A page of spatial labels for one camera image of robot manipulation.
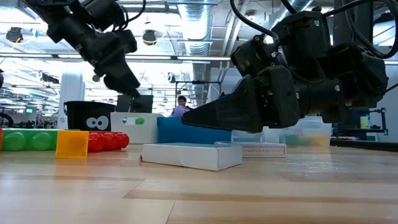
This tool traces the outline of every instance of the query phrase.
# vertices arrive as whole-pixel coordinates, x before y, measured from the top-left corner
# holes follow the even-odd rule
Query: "blue box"
[[[231,141],[231,131],[200,128],[182,124],[181,118],[157,118],[158,143],[214,144]]]

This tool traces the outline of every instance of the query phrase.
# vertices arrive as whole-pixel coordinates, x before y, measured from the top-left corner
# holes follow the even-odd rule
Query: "ceiling duct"
[[[306,9],[313,0],[289,0],[289,3],[293,6],[293,8],[300,12]],[[273,28],[278,22],[280,22],[286,16],[289,16],[290,12],[286,9],[286,7],[282,4],[280,10],[275,13],[268,15],[267,19],[264,23],[264,27],[267,29]]]
[[[191,56],[206,56],[210,48],[207,42],[210,38],[210,6],[198,4],[180,4],[178,10],[182,19],[183,38],[188,40],[185,49]],[[193,63],[193,80],[209,79],[209,69],[204,63]],[[193,86],[197,105],[206,102],[202,86]]]

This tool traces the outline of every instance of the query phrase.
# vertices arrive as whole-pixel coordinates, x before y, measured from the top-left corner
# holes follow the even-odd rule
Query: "black bin with cartoon eyes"
[[[111,131],[111,112],[116,106],[92,101],[68,101],[63,104],[68,116],[68,129]]]

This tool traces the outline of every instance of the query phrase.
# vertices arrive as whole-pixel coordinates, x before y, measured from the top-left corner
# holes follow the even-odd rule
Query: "table surface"
[[[0,223],[398,223],[393,152],[297,147],[212,172],[140,151],[0,152]]]

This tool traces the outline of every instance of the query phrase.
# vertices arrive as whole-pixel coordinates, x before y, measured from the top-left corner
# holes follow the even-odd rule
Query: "ceiling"
[[[174,3],[190,1],[194,0],[169,1],[168,13],[155,12],[161,11],[158,8],[164,7],[165,1],[149,1],[147,12],[128,25],[128,29],[132,30],[138,43],[138,51],[133,55],[187,55],[185,44],[188,40],[186,35],[189,32],[195,33],[198,27],[186,26],[181,15],[175,13],[180,4]],[[229,1],[197,0],[195,2],[205,2],[210,8],[209,34],[206,41],[202,41],[208,45],[205,56],[228,56],[239,44],[258,34],[258,31],[234,19]],[[131,0],[120,0],[119,3],[126,6],[130,11],[138,11],[142,4],[140,1]],[[329,11],[333,9],[332,3],[333,1],[329,0],[313,1],[311,6],[323,6],[324,11]],[[259,24],[263,24],[267,16],[280,10],[280,0],[245,0],[238,4],[239,7],[243,7],[243,5],[247,16]],[[133,17],[136,12],[130,12],[129,15]],[[24,40],[21,43],[14,44],[6,39],[5,35],[11,27],[22,28]],[[144,31],[149,29],[156,30],[157,43],[154,46],[148,46],[142,41]],[[6,0],[0,2],[0,54],[57,54],[59,56],[77,54],[75,49],[64,40],[57,44],[53,43],[45,34],[46,31],[46,23],[29,8],[24,7],[21,1]],[[385,22],[383,25],[378,25],[374,30],[375,43],[391,45],[391,41],[394,40],[394,32],[394,24]],[[164,115],[170,114],[175,100],[175,84],[170,83],[168,77],[172,75],[179,81],[192,81],[195,79],[197,63],[192,64],[189,60],[173,63],[169,61],[155,62],[153,60],[128,62],[131,70],[141,82],[140,92],[142,94],[153,94],[155,97],[154,112]],[[204,63],[207,67],[218,68],[218,62],[200,63]],[[7,110],[17,110],[29,105],[37,106],[43,113],[56,113],[60,87],[56,84],[44,82],[42,76],[46,74],[61,81],[62,73],[71,69],[79,70],[85,76],[86,100],[116,103],[118,93],[107,90],[103,82],[93,82],[93,68],[90,64],[81,60],[40,58],[40,55],[36,55],[36,58],[0,57],[0,67],[5,71],[4,85],[8,86],[3,88],[1,92],[0,104]],[[214,80],[212,77],[214,72],[211,71],[213,69],[206,70],[205,79]],[[239,74],[229,74],[232,73],[225,76],[223,84],[233,86]],[[208,93],[206,85],[186,84],[183,86],[180,84],[178,90],[181,91],[181,95],[187,96],[188,102],[192,106],[199,106],[205,102]]]

